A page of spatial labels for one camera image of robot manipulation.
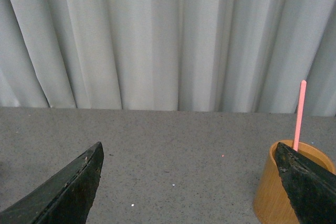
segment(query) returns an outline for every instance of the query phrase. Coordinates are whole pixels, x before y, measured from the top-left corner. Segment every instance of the speckled surface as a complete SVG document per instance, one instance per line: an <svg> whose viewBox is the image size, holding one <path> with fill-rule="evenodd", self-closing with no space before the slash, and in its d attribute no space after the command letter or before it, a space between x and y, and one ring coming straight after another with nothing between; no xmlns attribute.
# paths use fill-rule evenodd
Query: speckled surface
<svg viewBox="0 0 336 224"><path fill-rule="evenodd" d="M101 141L105 159L88 224L259 223L252 201L268 149L293 138L295 119L0 108L0 211ZM335 118L304 118L301 136L335 162Z"/></svg>

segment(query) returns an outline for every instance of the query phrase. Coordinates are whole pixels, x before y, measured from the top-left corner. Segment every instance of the pink stick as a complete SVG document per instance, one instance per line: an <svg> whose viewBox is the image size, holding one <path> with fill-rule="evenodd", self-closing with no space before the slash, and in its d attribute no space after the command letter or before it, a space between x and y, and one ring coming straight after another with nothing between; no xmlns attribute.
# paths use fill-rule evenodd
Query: pink stick
<svg viewBox="0 0 336 224"><path fill-rule="evenodd" d="M307 86L307 82L305 80L301 81L300 94L299 94L299 105L298 105L298 112L297 112L297 117L296 117L295 136L294 136L294 142L293 142L293 147L292 147L295 151L298 151L299 149L299 139L300 139L300 131L301 131L303 105L305 103L306 86Z"/></svg>

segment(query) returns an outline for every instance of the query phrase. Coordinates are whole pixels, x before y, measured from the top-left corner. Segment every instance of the curtain fold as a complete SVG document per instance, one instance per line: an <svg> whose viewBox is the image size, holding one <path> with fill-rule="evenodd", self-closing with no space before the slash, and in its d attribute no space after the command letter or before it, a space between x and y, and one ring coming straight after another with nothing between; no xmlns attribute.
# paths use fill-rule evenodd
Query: curtain fold
<svg viewBox="0 0 336 224"><path fill-rule="evenodd" d="M0 0L0 105L336 114L336 0Z"/></svg>

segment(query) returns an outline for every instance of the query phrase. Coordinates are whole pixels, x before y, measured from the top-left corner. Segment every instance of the wooden cup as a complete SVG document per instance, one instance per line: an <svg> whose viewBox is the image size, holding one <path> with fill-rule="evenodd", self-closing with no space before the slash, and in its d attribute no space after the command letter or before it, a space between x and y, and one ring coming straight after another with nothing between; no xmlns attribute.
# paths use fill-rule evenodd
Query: wooden cup
<svg viewBox="0 0 336 224"><path fill-rule="evenodd" d="M262 224L299 224L287 193L282 186L274 160L275 150L279 142L292 146L293 140L277 141L269 149L264 172L253 201L253 209ZM300 142L299 153L335 174L336 169L332 160L315 147Z"/></svg>

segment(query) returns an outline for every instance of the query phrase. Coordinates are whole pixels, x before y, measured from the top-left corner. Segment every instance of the wooden cylinder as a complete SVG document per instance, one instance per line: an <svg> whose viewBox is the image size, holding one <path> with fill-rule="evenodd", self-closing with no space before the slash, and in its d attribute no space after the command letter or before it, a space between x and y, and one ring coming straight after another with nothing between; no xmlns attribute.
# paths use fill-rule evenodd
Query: wooden cylinder
<svg viewBox="0 0 336 224"><path fill-rule="evenodd" d="M293 140L277 141L269 149L264 172L253 201L253 209L262 224L299 224L287 193L282 186L274 159L275 150L279 142L292 146ZM332 160L319 149L300 142L299 153L335 174L336 169Z"/></svg>

